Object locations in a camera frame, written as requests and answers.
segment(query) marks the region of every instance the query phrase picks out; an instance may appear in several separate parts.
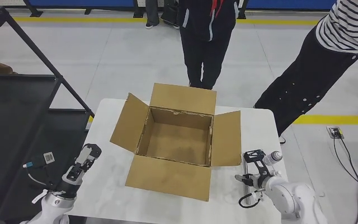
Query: open cardboard box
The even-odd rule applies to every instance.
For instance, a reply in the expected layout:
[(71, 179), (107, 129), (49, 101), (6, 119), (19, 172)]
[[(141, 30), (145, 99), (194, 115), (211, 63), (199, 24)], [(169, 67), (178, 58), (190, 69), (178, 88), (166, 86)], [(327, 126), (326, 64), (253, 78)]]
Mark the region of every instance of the open cardboard box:
[(216, 92), (154, 84), (129, 94), (111, 142), (134, 153), (126, 186), (209, 200), (211, 166), (241, 163), (240, 111), (215, 114)]

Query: striped shirt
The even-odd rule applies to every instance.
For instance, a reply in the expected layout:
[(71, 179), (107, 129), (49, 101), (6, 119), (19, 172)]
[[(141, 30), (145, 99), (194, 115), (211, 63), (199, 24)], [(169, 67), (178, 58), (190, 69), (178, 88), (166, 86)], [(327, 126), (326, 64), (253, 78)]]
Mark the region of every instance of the striped shirt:
[(358, 0), (338, 0), (318, 23), (316, 37), (327, 49), (358, 54)]

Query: pant leg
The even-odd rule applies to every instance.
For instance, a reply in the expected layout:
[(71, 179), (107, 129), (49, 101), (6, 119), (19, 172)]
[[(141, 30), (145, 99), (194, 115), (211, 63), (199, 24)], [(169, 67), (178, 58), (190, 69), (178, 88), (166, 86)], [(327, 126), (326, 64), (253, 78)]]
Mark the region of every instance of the pant leg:
[(229, 46), (231, 32), (219, 39), (206, 43), (204, 58), (204, 74), (202, 76), (202, 88), (211, 90), (221, 71), (226, 51)]
[(297, 59), (277, 78), (256, 102), (255, 108), (270, 109), (279, 136), (302, 114), (307, 113), (358, 57), (328, 50), (315, 37), (315, 28), (306, 36)]
[(147, 11), (147, 23), (156, 26), (159, 24), (158, 1), (145, 0), (145, 10)]
[(190, 86), (201, 88), (201, 65), (204, 60), (205, 42), (183, 27), (180, 28), (180, 37)]

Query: white cylinder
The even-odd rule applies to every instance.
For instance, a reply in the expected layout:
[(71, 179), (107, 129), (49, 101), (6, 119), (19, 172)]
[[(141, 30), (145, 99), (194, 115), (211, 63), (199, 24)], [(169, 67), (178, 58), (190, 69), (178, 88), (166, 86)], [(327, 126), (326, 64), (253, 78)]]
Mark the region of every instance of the white cylinder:
[(273, 164), (278, 163), (282, 160), (282, 153), (279, 151), (274, 151), (263, 158), (263, 163), (266, 166), (272, 166)]

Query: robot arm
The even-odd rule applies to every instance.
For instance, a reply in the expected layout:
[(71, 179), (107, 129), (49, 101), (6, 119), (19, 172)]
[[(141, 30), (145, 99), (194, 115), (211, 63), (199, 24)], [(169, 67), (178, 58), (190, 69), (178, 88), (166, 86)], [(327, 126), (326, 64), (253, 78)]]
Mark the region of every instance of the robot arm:
[(56, 189), (50, 192), (44, 190), (32, 201), (35, 204), (43, 197), (42, 211), (31, 221), (21, 222), (21, 224), (68, 224), (69, 218), (65, 213), (73, 208), (82, 178), (99, 158), (101, 152), (96, 144), (85, 144), (74, 165), (62, 176)]
[(235, 178), (257, 189), (255, 192), (265, 192), (281, 213), (282, 224), (327, 224), (327, 219), (318, 205), (314, 190), (307, 184), (289, 183), (282, 177), (271, 174), (262, 162), (264, 155), (261, 150), (245, 153), (245, 161), (247, 163), (254, 162), (259, 174), (236, 175)]

